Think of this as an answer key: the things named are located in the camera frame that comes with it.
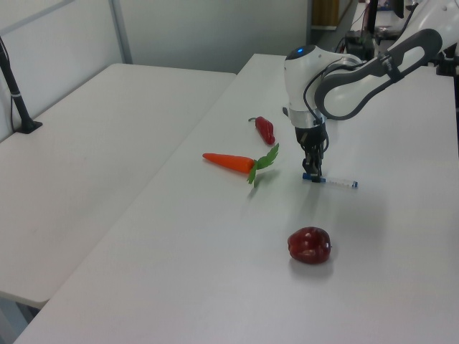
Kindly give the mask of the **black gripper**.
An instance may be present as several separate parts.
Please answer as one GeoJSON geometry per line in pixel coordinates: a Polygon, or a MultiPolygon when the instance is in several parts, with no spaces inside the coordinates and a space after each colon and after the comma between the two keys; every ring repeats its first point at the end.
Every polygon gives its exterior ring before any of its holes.
{"type": "Polygon", "coordinates": [[[305,153],[302,166],[312,182],[320,183],[322,178],[322,145],[328,143],[328,133],[324,124],[314,128],[295,128],[298,144],[305,153]]]}

